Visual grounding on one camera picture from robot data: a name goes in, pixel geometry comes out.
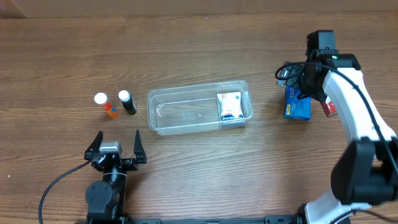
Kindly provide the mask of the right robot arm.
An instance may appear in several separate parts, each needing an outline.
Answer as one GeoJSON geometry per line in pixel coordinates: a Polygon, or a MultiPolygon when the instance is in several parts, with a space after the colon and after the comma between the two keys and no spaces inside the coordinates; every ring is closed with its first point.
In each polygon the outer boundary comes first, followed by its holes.
{"type": "Polygon", "coordinates": [[[330,100],[348,147],[332,170],[330,189],[303,204],[290,223],[349,223],[357,212],[397,200],[397,135],[378,113],[353,54],[336,49],[332,30],[307,35],[307,59],[285,62],[275,77],[298,90],[298,100],[330,100]]]}

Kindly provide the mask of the orange bottle white cap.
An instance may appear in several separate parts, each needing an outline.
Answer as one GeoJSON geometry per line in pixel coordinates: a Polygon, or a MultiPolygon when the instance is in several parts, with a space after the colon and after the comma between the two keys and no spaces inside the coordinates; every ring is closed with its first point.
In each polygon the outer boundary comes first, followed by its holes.
{"type": "Polygon", "coordinates": [[[119,117],[116,108],[108,101],[108,96],[105,93],[97,93],[94,96],[94,102],[100,105],[112,119],[119,117]]]}

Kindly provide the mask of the clear plastic container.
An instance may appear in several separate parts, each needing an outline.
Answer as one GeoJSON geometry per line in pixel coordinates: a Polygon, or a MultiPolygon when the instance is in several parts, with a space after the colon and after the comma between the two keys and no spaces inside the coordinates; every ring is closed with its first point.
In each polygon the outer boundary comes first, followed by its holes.
{"type": "Polygon", "coordinates": [[[239,128],[253,116],[251,92],[244,80],[164,88],[147,94],[149,127],[161,136],[239,128]],[[244,118],[220,121],[217,94],[230,92],[241,93],[244,118]]]}

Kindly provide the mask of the white blue medicine box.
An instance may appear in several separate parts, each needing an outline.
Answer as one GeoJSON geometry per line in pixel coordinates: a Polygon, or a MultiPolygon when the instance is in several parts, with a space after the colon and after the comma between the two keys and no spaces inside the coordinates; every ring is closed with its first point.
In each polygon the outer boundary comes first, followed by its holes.
{"type": "Polygon", "coordinates": [[[229,121],[244,118],[241,109],[240,92],[218,93],[217,100],[220,121],[229,121]]]}

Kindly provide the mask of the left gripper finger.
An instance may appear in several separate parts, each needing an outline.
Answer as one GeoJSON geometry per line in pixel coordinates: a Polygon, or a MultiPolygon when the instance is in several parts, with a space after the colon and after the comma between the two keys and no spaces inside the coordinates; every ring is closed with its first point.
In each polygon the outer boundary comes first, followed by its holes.
{"type": "Polygon", "coordinates": [[[134,154],[136,156],[136,164],[146,164],[147,156],[141,142],[141,135],[139,130],[136,130],[135,140],[134,140],[134,154]]]}
{"type": "Polygon", "coordinates": [[[99,151],[100,145],[103,141],[103,132],[99,131],[94,141],[89,145],[84,154],[84,160],[92,161],[94,155],[99,151]]]}

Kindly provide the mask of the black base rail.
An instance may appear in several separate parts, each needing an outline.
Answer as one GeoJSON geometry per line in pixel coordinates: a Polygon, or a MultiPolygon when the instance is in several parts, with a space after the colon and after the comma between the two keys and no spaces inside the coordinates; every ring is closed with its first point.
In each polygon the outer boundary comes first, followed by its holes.
{"type": "Polygon", "coordinates": [[[302,218],[297,215],[266,215],[264,218],[221,218],[221,219],[184,219],[161,220],[159,218],[120,220],[79,221],[76,224],[119,223],[119,224],[302,224],[302,218]]]}

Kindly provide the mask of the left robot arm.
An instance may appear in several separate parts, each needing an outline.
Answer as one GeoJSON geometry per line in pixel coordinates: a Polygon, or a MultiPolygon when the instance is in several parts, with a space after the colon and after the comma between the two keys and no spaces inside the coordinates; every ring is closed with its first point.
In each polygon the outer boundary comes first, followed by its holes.
{"type": "Polygon", "coordinates": [[[100,131],[85,151],[84,159],[97,171],[102,179],[93,182],[86,190],[88,204],[87,223],[132,223],[124,211],[127,173],[137,171],[140,164],[147,162],[139,131],[136,131],[134,157],[123,158],[119,141],[103,141],[100,131]]]}

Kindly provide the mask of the red medicine box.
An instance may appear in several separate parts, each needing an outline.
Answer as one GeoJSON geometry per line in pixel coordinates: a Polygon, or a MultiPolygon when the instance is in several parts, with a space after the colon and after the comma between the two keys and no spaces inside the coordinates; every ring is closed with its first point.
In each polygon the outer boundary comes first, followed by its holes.
{"type": "Polygon", "coordinates": [[[330,97],[327,95],[324,95],[320,98],[320,104],[324,110],[324,113],[327,117],[333,116],[337,114],[337,110],[333,104],[333,102],[330,100],[330,97]]]}

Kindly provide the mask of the black bottle white cap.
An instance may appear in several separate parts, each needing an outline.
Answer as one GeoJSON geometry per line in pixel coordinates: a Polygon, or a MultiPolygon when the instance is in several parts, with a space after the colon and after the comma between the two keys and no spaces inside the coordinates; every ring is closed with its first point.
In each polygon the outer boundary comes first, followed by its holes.
{"type": "Polygon", "coordinates": [[[118,93],[118,97],[121,100],[124,109],[130,114],[135,115],[137,113],[137,106],[134,98],[127,90],[121,90],[118,93]]]}

